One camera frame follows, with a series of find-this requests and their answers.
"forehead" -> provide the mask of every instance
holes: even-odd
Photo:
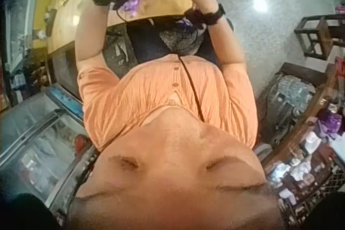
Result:
[[[121,229],[230,229],[275,207],[269,196],[239,192],[197,196],[170,198],[157,193],[156,198],[144,199],[121,194],[121,202],[116,195],[95,197],[76,201],[82,213],[74,216],[97,224],[111,223]]]

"display refrigerator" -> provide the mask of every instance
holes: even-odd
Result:
[[[52,85],[1,118],[1,190],[39,198],[54,214],[67,212],[78,176],[95,155],[81,103]]]

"black strap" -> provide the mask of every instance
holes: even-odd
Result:
[[[197,95],[195,87],[194,87],[194,83],[193,83],[192,77],[190,76],[189,71],[188,71],[187,67],[185,66],[183,60],[181,59],[180,55],[177,55],[177,56],[178,56],[178,59],[181,61],[182,66],[184,67],[185,72],[187,73],[187,76],[188,76],[188,79],[189,79],[189,82],[190,82],[190,86],[193,89],[194,97],[195,97],[195,102],[196,102],[196,106],[198,107],[198,112],[199,112],[200,119],[201,119],[202,122],[205,122],[204,115],[203,115],[203,112],[201,110],[201,105],[200,105],[199,98],[198,98],[198,95]]]

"glass door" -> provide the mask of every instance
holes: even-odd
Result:
[[[7,198],[32,193],[45,202],[74,161],[74,142],[88,143],[85,129],[68,115],[39,134],[24,152],[2,170]]]

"refrigerator handle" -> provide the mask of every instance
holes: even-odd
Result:
[[[58,119],[66,114],[63,109],[55,109],[48,113],[41,121],[31,126],[24,132],[17,140],[15,140],[1,155],[0,155],[0,170],[7,164],[9,160],[24,147],[28,147],[27,143],[34,140],[44,129],[55,123]]]

